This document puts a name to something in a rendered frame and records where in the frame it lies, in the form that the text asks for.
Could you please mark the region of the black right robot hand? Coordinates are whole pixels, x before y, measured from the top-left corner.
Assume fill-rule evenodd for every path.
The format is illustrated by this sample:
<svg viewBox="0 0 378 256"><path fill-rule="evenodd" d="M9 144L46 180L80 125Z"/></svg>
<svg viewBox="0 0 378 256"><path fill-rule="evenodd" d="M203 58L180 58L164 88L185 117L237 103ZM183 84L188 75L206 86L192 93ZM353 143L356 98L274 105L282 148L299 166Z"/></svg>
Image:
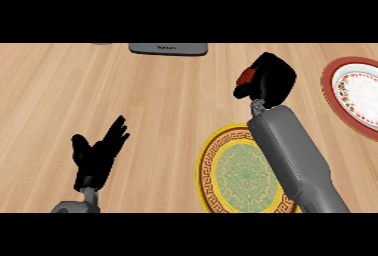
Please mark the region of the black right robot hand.
<svg viewBox="0 0 378 256"><path fill-rule="evenodd" d="M266 109L282 104L296 84L297 74L290 64L274 54L265 52L251 66L256 70L250 83L237 85L234 96L237 99L248 97L263 100Z"/></svg>

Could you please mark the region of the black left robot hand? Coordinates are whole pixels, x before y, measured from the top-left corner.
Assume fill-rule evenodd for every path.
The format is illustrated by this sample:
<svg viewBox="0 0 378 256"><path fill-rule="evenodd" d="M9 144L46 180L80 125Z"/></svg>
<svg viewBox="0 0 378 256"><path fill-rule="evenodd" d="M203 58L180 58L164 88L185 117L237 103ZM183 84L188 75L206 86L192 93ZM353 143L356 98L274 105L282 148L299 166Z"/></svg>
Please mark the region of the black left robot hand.
<svg viewBox="0 0 378 256"><path fill-rule="evenodd" d="M86 137L76 134L73 142L73 159L79 167L74 189L90 187L99 191L107 183L114 161L129 139L126 118L120 116L113 123L102 140L93 145Z"/></svg>

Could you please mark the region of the red bell pepper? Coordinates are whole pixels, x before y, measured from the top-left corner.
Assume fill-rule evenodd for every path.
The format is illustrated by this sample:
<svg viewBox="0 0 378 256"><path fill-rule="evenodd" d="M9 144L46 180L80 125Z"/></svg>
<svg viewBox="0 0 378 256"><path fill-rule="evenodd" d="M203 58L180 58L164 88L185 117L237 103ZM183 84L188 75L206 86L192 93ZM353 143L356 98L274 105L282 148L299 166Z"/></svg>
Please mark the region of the red bell pepper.
<svg viewBox="0 0 378 256"><path fill-rule="evenodd" d="M256 70L253 68L247 68L237 80L237 85L243 85L251 82Z"/></svg>

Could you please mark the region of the red-rimmed white floral plate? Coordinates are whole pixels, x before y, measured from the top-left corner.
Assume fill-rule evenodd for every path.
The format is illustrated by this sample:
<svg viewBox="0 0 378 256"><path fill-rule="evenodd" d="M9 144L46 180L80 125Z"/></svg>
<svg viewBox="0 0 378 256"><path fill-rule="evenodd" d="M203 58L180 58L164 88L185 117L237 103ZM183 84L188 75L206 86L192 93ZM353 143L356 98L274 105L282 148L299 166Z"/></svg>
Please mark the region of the red-rimmed white floral plate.
<svg viewBox="0 0 378 256"><path fill-rule="evenodd" d="M378 142L378 61L341 57L322 73L328 105L349 127Z"/></svg>

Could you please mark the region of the yellow and green patterned plate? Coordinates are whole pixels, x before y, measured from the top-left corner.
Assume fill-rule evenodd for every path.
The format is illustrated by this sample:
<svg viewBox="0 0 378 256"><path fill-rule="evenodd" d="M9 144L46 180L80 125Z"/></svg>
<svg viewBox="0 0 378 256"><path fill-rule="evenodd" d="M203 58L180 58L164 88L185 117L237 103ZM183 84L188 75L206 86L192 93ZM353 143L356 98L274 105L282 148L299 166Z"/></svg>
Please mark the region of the yellow and green patterned plate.
<svg viewBox="0 0 378 256"><path fill-rule="evenodd" d="M195 170L197 189L210 213L296 213L245 124L220 128L204 142Z"/></svg>

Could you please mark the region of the dark grey appliance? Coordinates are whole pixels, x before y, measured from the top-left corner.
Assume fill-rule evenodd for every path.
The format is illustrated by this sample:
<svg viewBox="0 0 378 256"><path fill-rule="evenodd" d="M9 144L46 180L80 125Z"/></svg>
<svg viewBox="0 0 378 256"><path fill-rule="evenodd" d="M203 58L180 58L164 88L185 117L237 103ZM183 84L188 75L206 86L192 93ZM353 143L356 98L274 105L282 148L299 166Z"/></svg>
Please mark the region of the dark grey appliance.
<svg viewBox="0 0 378 256"><path fill-rule="evenodd" d="M209 52L207 43L130 43L133 53L173 56L204 56Z"/></svg>

